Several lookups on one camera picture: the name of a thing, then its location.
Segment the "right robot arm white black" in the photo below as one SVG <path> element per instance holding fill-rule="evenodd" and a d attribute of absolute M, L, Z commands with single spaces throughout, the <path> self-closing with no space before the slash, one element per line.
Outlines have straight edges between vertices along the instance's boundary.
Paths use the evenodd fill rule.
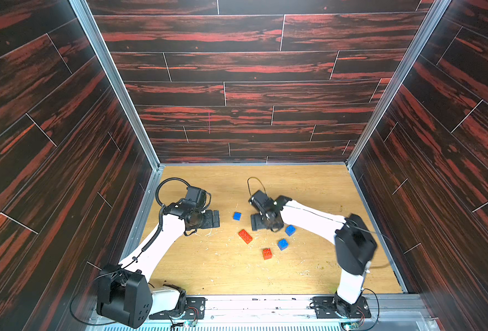
<path fill-rule="evenodd" d="M 336 260 L 341 268 L 336 304 L 350 307 L 360 299 L 378 245 L 358 215 L 332 215 L 289 197 L 272 199 L 261 190 L 250 197 L 249 203 L 258 211 L 252 216 L 253 225 L 258 224 L 254 230 L 264 228 L 278 232 L 286 225 L 295 226 L 335 245 Z"/>

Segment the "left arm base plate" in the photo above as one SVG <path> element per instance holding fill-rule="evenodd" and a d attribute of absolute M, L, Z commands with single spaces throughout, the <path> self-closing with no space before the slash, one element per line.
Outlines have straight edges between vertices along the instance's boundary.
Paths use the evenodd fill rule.
<path fill-rule="evenodd" d="M 190 320 L 198 321 L 205 317 L 205 297 L 186 296 L 182 302 L 173 310 L 164 310 L 158 313 L 150 314 L 149 320 Z"/>

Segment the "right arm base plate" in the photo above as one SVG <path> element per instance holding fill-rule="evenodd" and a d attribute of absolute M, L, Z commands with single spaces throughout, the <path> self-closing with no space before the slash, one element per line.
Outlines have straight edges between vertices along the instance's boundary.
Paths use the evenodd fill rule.
<path fill-rule="evenodd" d="M 347 303 L 334 295 L 311 298 L 310 308 L 318 319 L 368 319 L 372 317 L 367 300 L 359 296 L 356 303 Z"/>

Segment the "small red lego brick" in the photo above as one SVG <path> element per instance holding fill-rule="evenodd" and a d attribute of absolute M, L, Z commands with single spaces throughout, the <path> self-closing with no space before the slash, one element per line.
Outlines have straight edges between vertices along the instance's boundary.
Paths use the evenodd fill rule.
<path fill-rule="evenodd" d="M 262 254 L 263 254 L 264 260 L 268 260 L 268 259 L 271 259 L 273 257 L 273 254 L 272 254 L 272 251 L 270 248 L 263 249 Z"/>

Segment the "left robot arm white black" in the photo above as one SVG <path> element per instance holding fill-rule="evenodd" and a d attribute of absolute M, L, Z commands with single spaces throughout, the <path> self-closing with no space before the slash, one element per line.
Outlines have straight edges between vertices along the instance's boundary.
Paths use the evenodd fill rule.
<path fill-rule="evenodd" d="M 139 328 L 147 319 L 182 317 L 190 308 L 186 290 L 176 285 L 152 288 L 150 277 L 174 242 L 189 231 L 218 228 L 220 213 L 206 210 L 189 221 L 182 209 L 163 206 L 158 226 L 132 253 L 117 264 L 107 264 L 96 277 L 96 313 L 111 323 Z"/>

